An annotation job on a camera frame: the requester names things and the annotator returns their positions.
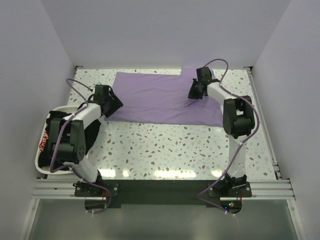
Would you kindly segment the purple t-shirt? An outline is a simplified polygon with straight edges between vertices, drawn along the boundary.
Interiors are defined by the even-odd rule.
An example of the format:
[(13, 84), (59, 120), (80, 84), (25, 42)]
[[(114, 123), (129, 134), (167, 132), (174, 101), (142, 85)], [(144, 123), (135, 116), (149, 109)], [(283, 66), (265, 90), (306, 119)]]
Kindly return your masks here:
[(110, 121), (222, 127), (221, 105), (213, 98), (189, 99), (195, 68), (179, 75), (118, 72), (112, 90), (123, 103)]

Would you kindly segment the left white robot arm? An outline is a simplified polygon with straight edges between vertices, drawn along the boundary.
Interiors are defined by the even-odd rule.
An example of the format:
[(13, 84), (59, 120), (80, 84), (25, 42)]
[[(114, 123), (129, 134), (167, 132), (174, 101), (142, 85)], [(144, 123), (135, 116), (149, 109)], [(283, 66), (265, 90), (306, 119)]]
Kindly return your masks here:
[(102, 117), (110, 117), (123, 103), (109, 85), (98, 84), (93, 94), (74, 113), (55, 117), (49, 124), (47, 154), (51, 159), (49, 172), (69, 169), (79, 181), (75, 187), (81, 192), (101, 196), (107, 193), (100, 172), (88, 161), (86, 129), (99, 123)]

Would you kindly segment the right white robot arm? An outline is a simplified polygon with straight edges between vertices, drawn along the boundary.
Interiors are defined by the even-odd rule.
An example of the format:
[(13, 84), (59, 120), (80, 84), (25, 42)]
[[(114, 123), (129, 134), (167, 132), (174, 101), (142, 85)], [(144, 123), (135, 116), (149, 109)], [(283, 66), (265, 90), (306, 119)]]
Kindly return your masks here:
[(259, 115), (250, 96), (238, 96), (227, 90), (220, 80), (213, 78), (207, 66), (196, 69), (196, 78), (193, 79), (188, 94), (188, 98), (192, 100), (203, 97), (211, 97), (223, 107), (222, 126), (229, 142), (228, 165), (208, 189), (224, 196), (247, 185), (246, 144), (253, 136), (252, 130), (259, 128), (255, 123)]

